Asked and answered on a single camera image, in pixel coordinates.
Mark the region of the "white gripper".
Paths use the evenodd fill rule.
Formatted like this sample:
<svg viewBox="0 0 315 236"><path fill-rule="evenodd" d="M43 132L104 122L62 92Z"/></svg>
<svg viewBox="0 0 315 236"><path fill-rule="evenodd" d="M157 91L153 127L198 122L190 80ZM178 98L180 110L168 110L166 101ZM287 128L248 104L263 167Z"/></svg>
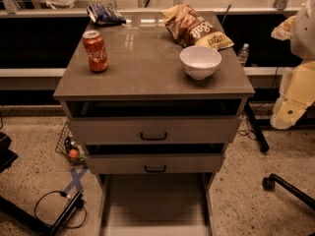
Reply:
<svg viewBox="0 0 315 236"><path fill-rule="evenodd" d="M273 29L271 37L291 39L295 16L291 16ZM276 100L271 125L280 130L288 129L315 102L315 61L304 62L295 69L286 69L280 84L280 96Z"/></svg>

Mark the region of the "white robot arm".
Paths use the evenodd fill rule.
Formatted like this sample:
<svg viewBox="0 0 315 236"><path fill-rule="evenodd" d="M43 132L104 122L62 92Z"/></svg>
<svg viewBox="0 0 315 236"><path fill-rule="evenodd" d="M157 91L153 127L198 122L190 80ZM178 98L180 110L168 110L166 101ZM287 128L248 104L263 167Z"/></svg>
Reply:
<svg viewBox="0 0 315 236"><path fill-rule="evenodd" d="M270 120L274 128L285 130L315 102L315 0L307 0L296 15L274 28L272 37L289 39L291 53L302 59L294 69L284 69Z"/></svg>

